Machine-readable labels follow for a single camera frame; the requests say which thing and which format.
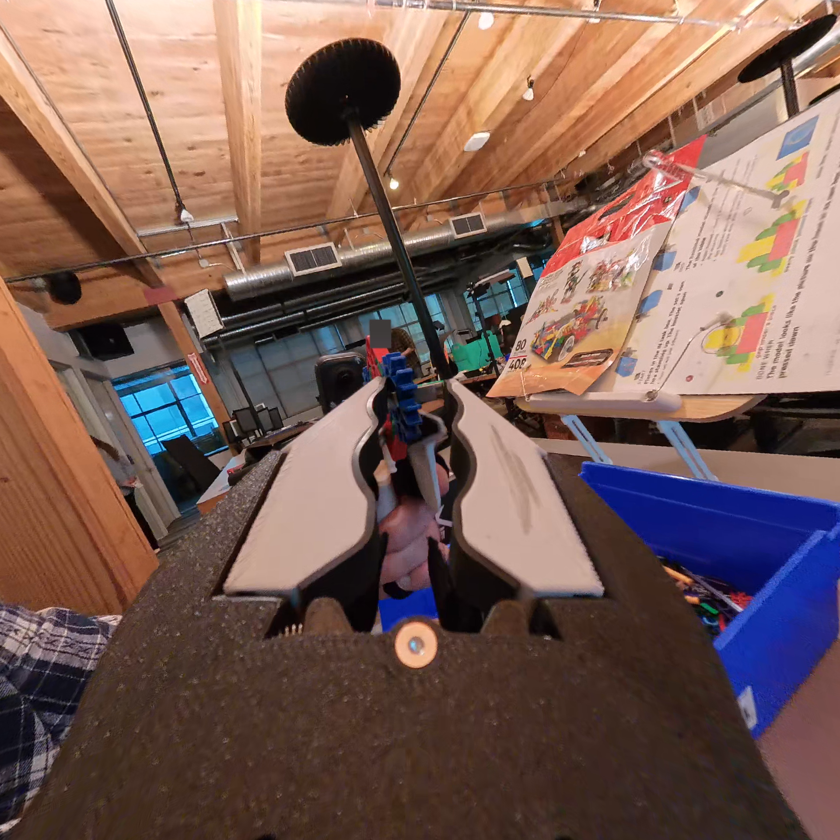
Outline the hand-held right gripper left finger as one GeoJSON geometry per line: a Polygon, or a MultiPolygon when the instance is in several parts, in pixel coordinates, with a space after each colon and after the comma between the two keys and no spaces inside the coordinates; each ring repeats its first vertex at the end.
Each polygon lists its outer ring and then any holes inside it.
{"type": "Polygon", "coordinates": [[[374,473],[384,381],[370,381],[292,441],[224,579],[224,595],[284,599],[300,616],[338,602],[353,628],[378,613],[384,543],[374,473]]]}

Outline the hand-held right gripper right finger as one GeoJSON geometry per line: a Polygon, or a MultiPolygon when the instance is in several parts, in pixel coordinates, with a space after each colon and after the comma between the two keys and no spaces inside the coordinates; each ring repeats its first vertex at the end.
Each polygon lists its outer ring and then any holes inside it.
{"type": "Polygon", "coordinates": [[[443,628],[481,628],[500,602],[600,599],[604,584],[547,453],[461,382],[445,387],[456,478],[448,560],[437,563],[443,628]]]}

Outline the green wheeled toy model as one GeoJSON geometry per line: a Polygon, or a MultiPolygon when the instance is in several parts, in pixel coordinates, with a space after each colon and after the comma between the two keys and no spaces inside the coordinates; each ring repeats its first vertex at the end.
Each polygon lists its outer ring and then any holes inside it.
{"type": "Polygon", "coordinates": [[[374,471],[377,483],[376,520],[382,522],[398,506],[394,477],[406,463],[416,488],[433,513],[442,508],[436,447],[446,434],[438,417],[426,416],[416,399],[413,371],[398,352],[367,347],[369,378],[378,373],[384,382],[387,418],[379,433],[382,461],[374,471]]]}

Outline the pile of construction toy pieces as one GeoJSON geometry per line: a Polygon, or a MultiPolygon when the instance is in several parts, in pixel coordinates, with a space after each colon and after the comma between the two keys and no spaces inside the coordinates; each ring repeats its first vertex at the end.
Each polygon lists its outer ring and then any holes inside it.
{"type": "Polygon", "coordinates": [[[695,574],[676,562],[658,558],[684,600],[700,619],[707,635],[719,637],[751,604],[753,597],[708,574],[695,574]]]}

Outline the blue plastic bin with label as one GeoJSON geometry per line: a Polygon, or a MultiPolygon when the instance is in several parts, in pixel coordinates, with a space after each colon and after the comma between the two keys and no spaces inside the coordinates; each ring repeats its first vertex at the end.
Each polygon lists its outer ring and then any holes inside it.
{"type": "MultiPolygon", "coordinates": [[[[565,503],[605,587],[603,598],[522,604],[512,619],[443,628],[469,666],[501,695],[526,695],[557,711],[552,732],[593,745],[664,742],[710,753],[733,749],[736,707],[759,738],[838,634],[838,505],[720,482],[584,462],[558,465],[565,503]],[[719,637],[700,619],[658,558],[752,596],[719,637]]],[[[390,631],[438,620],[438,588],[384,600],[390,631]]]]}

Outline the person's left hand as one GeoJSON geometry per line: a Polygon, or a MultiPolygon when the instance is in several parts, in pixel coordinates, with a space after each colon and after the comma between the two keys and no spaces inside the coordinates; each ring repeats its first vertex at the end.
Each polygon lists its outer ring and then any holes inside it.
{"type": "Polygon", "coordinates": [[[448,558],[437,510],[426,504],[406,460],[397,463],[392,486],[397,505],[379,526],[385,540],[379,590],[382,600],[391,597],[396,590],[414,593],[431,585],[431,546],[441,559],[448,558]]]}

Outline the white stand base blue posts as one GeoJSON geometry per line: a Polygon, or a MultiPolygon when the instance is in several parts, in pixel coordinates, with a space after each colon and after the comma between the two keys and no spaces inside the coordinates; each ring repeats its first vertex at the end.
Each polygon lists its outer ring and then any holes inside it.
{"type": "MultiPolygon", "coordinates": [[[[593,435],[583,424],[582,419],[576,415],[562,415],[560,420],[574,438],[582,445],[585,453],[591,460],[598,464],[613,466],[613,461],[603,450],[600,444],[595,441],[593,435]]],[[[719,481],[700,455],[700,451],[691,441],[681,423],[674,420],[656,421],[658,431],[668,440],[671,447],[682,459],[689,472],[698,480],[719,481]]]]}

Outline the round wooden board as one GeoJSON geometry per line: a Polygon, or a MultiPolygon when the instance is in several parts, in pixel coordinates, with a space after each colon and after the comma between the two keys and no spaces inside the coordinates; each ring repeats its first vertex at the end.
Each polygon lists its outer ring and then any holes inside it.
{"type": "Polygon", "coordinates": [[[523,411],[556,416],[610,417],[707,424],[744,414],[766,395],[676,395],[658,392],[544,392],[515,398],[523,411]]]}

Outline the wooden panel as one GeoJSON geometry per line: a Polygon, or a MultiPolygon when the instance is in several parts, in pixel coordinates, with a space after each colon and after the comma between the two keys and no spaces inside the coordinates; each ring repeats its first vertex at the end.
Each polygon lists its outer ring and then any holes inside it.
{"type": "Polygon", "coordinates": [[[157,568],[70,397],[102,378],[2,283],[2,601],[123,613],[157,568]]]}

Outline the toy kit plastic bag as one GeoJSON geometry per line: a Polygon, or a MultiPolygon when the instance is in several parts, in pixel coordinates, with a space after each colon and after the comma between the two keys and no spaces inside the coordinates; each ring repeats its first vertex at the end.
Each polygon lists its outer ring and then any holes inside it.
{"type": "Polygon", "coordinates": [[[620,355],[654,260],[676,221],[706,135],[668,153],[573,226],[544,267],[491,398],[585,393],[620,355]]]}

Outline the instruction booklet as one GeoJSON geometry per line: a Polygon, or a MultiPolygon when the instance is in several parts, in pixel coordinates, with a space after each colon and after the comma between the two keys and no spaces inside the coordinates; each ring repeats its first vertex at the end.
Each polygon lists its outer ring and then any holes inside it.
{"type": "Polygon", "coordinates": [[[695,178],[615,392],[837,392],[839,109],[826,98],[695,178]]]}

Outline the silver ceiling duct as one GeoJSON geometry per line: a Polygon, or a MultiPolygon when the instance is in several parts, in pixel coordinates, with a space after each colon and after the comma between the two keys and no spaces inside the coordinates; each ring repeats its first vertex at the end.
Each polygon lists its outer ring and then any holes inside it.
{"type": "MultiPolygon", "coordinates": [[[[534,226],[560,215],[561,202],[515,208],[484,215],[475,211],[447,218],[443,223],[409,232],[403,243],[409,256],[433,253],[453,245],[473,243],[482,237],[534,226]]],[[[302,280],[337,276],[351,270],[372,268],[394,261],[388,239],[358,248],[339,248],[334,243],[294,248],[275,264],[235,270],[224,276],[224,287],[234,301],[261,297],[302,280]]]]}

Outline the white wall sign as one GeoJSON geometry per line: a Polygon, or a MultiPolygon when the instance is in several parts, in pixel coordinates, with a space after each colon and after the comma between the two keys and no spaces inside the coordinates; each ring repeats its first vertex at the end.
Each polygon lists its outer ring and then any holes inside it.
{"type": "Polygon", "coordinates": [[[225,330],[214,296],[209,289],[202,289],[183,299],[196,335],[204,340],[225,330]]]}

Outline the wooden post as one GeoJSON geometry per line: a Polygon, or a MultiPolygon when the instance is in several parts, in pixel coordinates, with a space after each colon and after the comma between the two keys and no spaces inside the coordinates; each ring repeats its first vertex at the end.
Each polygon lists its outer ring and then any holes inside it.
{"type": "Polygon", "coordinates": [[[178,349],[182,352],[184,361],[195,377],[217,424],[223,427],[226,422],[231,420],[231,416],[205,366],[196,339],[186,326],[179,300],[176,298],[174,291],[169,287],[144,287],[143,296],[149,305],[158,308],[178,349]]]}

